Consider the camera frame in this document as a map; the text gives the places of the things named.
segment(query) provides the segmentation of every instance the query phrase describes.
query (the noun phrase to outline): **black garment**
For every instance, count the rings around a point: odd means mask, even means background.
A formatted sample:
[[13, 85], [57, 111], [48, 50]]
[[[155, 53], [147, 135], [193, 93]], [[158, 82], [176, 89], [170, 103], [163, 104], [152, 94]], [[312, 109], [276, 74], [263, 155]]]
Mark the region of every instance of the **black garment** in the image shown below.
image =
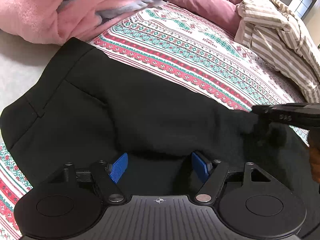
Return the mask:
[[86, 167], [128, 152], [122, 190], [176, 194], [184, 187], [181, 178], [188, 180], [183, 163], [194, 150], [240, 169], [255, 162], [307, 205], [303, 236], [320, 221], [308, 151], [291, 128], [275, 123], [270, 137], [258, 143], [257, 123], [253, 113], [229, 110], [73, 38], [37, 84], [3, 111], [0, 125], [7, 148], [33, 185], [63, 163]]

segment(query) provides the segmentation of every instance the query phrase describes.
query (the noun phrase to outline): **mattress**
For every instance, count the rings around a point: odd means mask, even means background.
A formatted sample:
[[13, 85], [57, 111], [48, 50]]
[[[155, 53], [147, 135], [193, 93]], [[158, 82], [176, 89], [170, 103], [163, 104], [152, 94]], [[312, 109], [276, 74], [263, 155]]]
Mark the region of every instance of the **mattress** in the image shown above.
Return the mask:
[[[206, 95], [229, 109], [303, 102], [299, 90], [233, 36], [170, 3], [148, 8], [105, 31], [91, 44], [109, 57]], [[307, 131], [293, 127], [306, 141]], [[15, 203], [32, 186], [0, 146], [0, 238], [19, 239]]]

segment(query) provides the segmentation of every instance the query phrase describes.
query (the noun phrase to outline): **beige and white striped blanket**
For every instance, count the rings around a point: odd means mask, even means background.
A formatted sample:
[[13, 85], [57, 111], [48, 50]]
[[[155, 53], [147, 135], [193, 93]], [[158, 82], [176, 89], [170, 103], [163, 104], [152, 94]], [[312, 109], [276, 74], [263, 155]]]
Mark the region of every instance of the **beige and white striped blanket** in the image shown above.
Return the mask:
[[320, 100], [320, 51], [303, 21], [280, 0], [243, 0], [235, 41], [292, 79], [308, 102]]

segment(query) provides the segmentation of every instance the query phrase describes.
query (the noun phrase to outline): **silver screw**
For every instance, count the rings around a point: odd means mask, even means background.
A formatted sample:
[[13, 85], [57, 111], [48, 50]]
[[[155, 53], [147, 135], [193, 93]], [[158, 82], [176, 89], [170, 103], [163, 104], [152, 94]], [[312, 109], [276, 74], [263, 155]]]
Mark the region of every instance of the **silver screw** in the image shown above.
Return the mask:
[[120, 202], [124, 200], [124, 196], [120, 195], [120, 194], [112, 194], [109, 196], [109, 200], [111, 202]]
[[207, 194], [199, 194], [196, 196], [196, 200], [199, 202], [209, 202], [211, 200], [211, 196]]

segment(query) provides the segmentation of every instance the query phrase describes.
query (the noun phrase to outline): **blue textured pad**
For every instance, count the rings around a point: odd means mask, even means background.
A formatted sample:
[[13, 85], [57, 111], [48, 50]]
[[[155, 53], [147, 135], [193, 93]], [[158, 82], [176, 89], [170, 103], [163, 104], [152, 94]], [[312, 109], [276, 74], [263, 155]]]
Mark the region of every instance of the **blue textured pad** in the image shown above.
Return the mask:
[[205, 162], [195, 153], [191, 155], [192, 168], [195, 170], [198, 178], [202, 183], [205, 183], [209, 178], [207, 165]]
[[116, 183], [116, 184], [118, 183], [119, 179], [124, 174], [127, 167], [128, 167], [128, 155], [127, 155], [127, 153], [124, 153], [112, 165], [112, 171], [109, 176], [113, 180], [114, 183]]

